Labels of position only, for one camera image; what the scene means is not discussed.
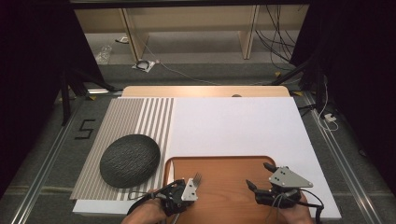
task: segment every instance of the black curtain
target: black curtain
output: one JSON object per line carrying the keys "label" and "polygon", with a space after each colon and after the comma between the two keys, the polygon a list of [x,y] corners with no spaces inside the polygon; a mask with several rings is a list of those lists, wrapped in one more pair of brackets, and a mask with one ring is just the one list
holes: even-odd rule
{"label": "black curtain", "polygon": [[[313,54],[340,10],[344,11],[342,19],[331,33],[336,37],[326,41],[318,61],[337,108],[396,195],[396,100],[392,99],[396,89],[395,3],[314,2],[291,61],[300,64]],[[315,82],[315,77],[307,82]]]}

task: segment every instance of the gray knitted cushion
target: gray knitted cushion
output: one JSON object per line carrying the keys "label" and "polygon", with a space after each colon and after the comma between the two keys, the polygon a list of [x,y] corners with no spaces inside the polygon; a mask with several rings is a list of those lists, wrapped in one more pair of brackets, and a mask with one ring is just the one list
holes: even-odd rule
{"label": "gray knitted cushion", "polygon": [[128,189],[147,181],[160,164],[157,143],[143,134],[130,134],[113,142],[100,160],[100,173],[108,185]]}

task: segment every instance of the floor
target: floor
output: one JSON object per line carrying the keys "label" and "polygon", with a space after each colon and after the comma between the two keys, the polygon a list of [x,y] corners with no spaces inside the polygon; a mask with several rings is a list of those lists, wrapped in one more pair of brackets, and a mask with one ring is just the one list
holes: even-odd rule
{"label": "floor", "polygon": [[[298,31],[290,32],[290,34],[295,40]],[[123,66],[122,69],[131,69],[130,66],[134,64],[129,46],[114,42],[114,39],[122,36],[123,34],[87,35],[93,55],[97,55],[102,46],[111,46],[109,66],[104,65],[102,71],[105,78],[115,80],[115,83],[121,83],[121,80],[112,74],[111,66],[119,65]],[[285,37],[285,40],[292,45],[290,39]],[[277,51],[283,50],[278,46],[275,48]],[[194,67],[194,64],[198,64],[199,67],[194,67],[195,70],[205,69],[202,68],[203,66],[217,69],[217,67],[228,66],[227,64],[240,64],[250,68],[250,66],[264,63],[266,66],[271,66],[269,78],[275,78],[275,72],[285,73],[292,68],[291,65],[265,49],[256,35],[251,57],[249,60],[244,60],[240,52],[237,33],[234,32],[150,34],[148,50],[145,51],[143,59],[154,62],[160,60],[164,64],[175,65],[175,68],[186,65]],[[295,84],[298,78],[290,80],[288,85],[290,90],[297,90]],[[191,79],[189,85],[195,83],[197,82]],[[72,102],[73,111],[77,111],[73,115],[73,120],[94,119],[95,121],[88,122],[88,125],[97,130],[109,101],[115,97],[117,95],[108,94],[95,97],[94,100],[76,98]],[[297,106],[314,103],[314,96],[310,92],[304,92],[303,96],[293,97]],[[332,105],[329,105],[328,109],[336,113],[334,110],[336,108]],[[395,197],[390,193],[370,160],[359,153],[359,142],[355,139],[342,114],[336,114],[338,130],[334,132],[324,130],[318,125],[316,117],[318,113],[302,109],[301,114],[323,173],[343,217],[341,220],[325,223],[395,223]],[[74,204],[69,200],[69,196],[76,182],[76,174],[81,170],[90,151],[95,133],[86,141],[72,141],[83,134],[78,131],[80,123],[75,121],[66,127],[61,127],[61,123],[62,104],[56,101],[53,113],[41,137],[37,139],[35,148],[0,201],[2,211],[0,223],[11,223],[14,217],[19,217],[26,223],[120,223],[122,220],[122,217],[84,217],[72,213]],[[64,136],[64,140],[60,140],[60,135]],[[53,163],[48,164],[49,170],[46,172],[41,168],[42,164],[47,161],[48,155],[55,159]],[[37,179],[37,174],[43,172],[47,174],[46,178]],[[43,185],[38,187],[37,194],[33,194],[34,201],[30,206],[21,207],[25,195],[31,192],[30,189],[35,186],[34,183],[40,181]],[[17,216],[21,208],[26,208],[26,210],[24,214]]]}

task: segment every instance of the metal rail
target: metal rail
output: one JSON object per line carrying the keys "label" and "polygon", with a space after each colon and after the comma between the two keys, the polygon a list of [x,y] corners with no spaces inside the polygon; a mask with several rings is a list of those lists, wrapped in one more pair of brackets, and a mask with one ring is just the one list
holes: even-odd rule
{"label": "metal rail", "polygon": [[83,97],[77,98],[76,108],[74,112],[72,113],[69,121],[67,121],[66,124],[62,126],[61,130],[56,136],[56,139],[52,144],[49,154],[44,160],[43,165],[41,166],[40,170],[37,173],[37,176],[35,177],[35,180],[33,181],[31,187],[28,189],[21,204],[19,205],[14,215],[14,218],[12,219],[11,222],[12,224],[26,223],[27,218],[29,217],[30,213],[33,210],[33,207],[35,206],[35,202],[37,201],[40,191],[43,188],[50,174],[52,166],[55,163],[56,158],[58,157],[58,154],[62,149],[62,146],[64,144],[64,139],[69,131],[71,124],[73,123],[74,117],[76,116],[82,102],[83,102]]}
{"label": "metal rail", "polygon": [[[309,92],[306,92],[304,94],[304,99],[305,101],[309,104],[312,105],[315,103],[314,98]],[[370,197],[367,195],[366,191],[364,190],[363,185],[357,178],[355,172],[353,172],[353,169],[349,162],[347,161],[346,156],[344,155],[342,149],[338,145],[337,141],[334,138],[334,135],[332,135],[332,132],[329,131],[330,128],[325,122],[325,128],[328,129],[323,129],[318,120],[318,111],[313,111],[312,117],[314,118],[316,124],[318,125],[318,128],[323,135],[324,140],[326,141],[330,152],[332,153],[332,156],[334,157],[335,162],[337,163],[337,166],[343,175],[346,184],[349,187],[350,192],[352,193],[353,197],[355,198],[355,201],[361,210],[361,213],[363,214],[365,220],[367,223],[374,223],[374,224],[380,224],[383,223],[379,214],[376,212],[375,207],[373,205],[373,202],[371,201]]]}

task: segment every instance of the cable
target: cable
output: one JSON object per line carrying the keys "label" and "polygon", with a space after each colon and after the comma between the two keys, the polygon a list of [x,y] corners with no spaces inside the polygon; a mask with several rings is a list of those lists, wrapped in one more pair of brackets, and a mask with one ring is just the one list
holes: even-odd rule
{"label": "cable", "polygon": [[318,201],[320,202],[320,205],[314,204],[314,203],[296,202],[296,201],[294,201],[294,200],[292,200],[292,199],[290,199],[288,197],[284,197],[284,199],[286,199],[288,201],[291,201],[293,203],[297,203],[297,204],[302,205],[302,206],[317,208],[317,212],[315,213],[315,221],[316,221],[317,224],[320,224],[320,214],[321,214],[321,212],[324,209],[324,204],[323,204],[322,200],[317,195],[315,195],[314,193],[312,193],[309,190],[306,190],[306,189],[300,189],[300,190],[301,191],[305,191],[305,192],[311,194],[312,196],[314,196],[316,199],[318,199]]}
{"label": "cable", "polygon": [[335,131],[338,130],[338,124],[337,124],[335,121],[332,121],[332,123],[334,123],[335,126],[336,126],[335,129],[325,128],[325,127],[321,124],[321,121],[320,121],[321,114],[322,114],[323,111],[325,110],[325,108],[326,108],[326,106],[327,106],[327,103],[328,103],[328,101],[329,101],[329,94],[327,93],[327,83],[326,83],[326,82],[324,82],[324,87],[325,87],[325,90],[326,90],[326,101],[325,101],[325,103],[324,103],[324,106],[323,106],[322,110],[321,110],[320,113],[317,115],[318,124],[319,124],[319,126],[320,126],[322,129],[324,129],[324,130],[327,130],[327,131],[330,131],[330,132],[335,132]]}
{"label": "cable", "polygon": [[[137,38],[143,43],[143,45],[146,47],[146,49],[148,50],[148,52],[149,52],[154,58],[157,58],[157,56],[150,50],[150,48],[146,45],[146,43],[145,43],[142,39],[140,39],[139,36],[137,36]],[[182,72],[179,72],[179,71],[177,71],[177,70],[174,70],[174,69],[171,69],[171,68],[167,67],[164,63],[161,62],[161,60],[159,60],[159,61],[160,61],[160,65],[162,65],[164,68],[166,68],[167,70],[169,70],[169,71],[171,71],[171,72],[180,74],[180,75],[182,75],[183,77],[187,77],[187,78],[189,78],[189,79],[191,79],[191,80],[198,81],[198,82],[204,82],[204,83],[212,84],[212,85],[215,85],[215,86],[222,86],[222,84],[219,84],[219,83],[216,83],[216,82],[211,82],[211,81],[206,81],[206,80],[202,80],[202,79],[190,77],[190,76],[188,76],[188,75],[186,75],[186,74],[184,74],[184,73],[182,73]],[[255,86],[255,85],[259,85],[259,84],[262,84],[262,85],[263,85],[264,82],[256,82],[256,83],[247,84],[247,85],[248,85],[248,86]]]}
{"label": "cable", "polygon": [[[132,193],[143,193],[143,195],[131,198],[131,194]],[[128,200],[136,200],[136,199],[139,199],[139,198],[143,198],[144,196],[146,196],[146,194],[147,194],[147,192],[145,192],[145,191],[132,190],[132,191],[130,191],[128,193]]]}
{"label": "cable", "polygon": [[281,198],[281,197],[282,197],[282,194],[278,194],[278,195],[276,196],[276,198],[274,199],[274,202],[273,202],[272,205],[271,205],[270,212],[268,213],[267,217],[265,218],[265,224],[268,223],[268,219],[270,218],[271,213],[272,213],[272,210],[273,210],[274,207],[275,207],[276,200],[278,200],[278,199]]}

